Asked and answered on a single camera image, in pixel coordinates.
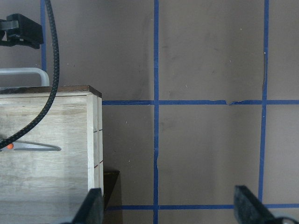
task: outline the gray wall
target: gray wall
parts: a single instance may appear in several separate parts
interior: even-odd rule
[[[112,104],[103,105],[104,164],[121,172],[110,206],[118,205],[121,193],[123,210],[109,211],[106,222],[236,223],[233,210],[223,206],[232,205],[234,186],[246,184],[256,195],[261,186],[264,1],[160,0],[159,99],[167,105],[159,105],[158,176],[153,172],[154,1],[52,0],[52,5],[60,85],[90,84],[103,93],[104,104]],[[298,99],[298,7],[296,0],[270,1],[268,100]],[[12,13],[39,22],[39,0],[2,0],[0,18]],[[46,45],[51,74],[48,29]],[[41,66],[40,50],[1,47],[0,67]],[[18,83],[1,80],[1,86]],[[122,100],[135,105],[117,105]],[[138,105],[144,100],[150,105]],[[169,105],[170,100],[226,100],[227,105]],[[229,105],[244,100],[259,101]],[[293,103],[267,105],[263,202],[277,207],[299,203],[299,103]],[[299,217],[296,206],[289,207],[278,210]]]

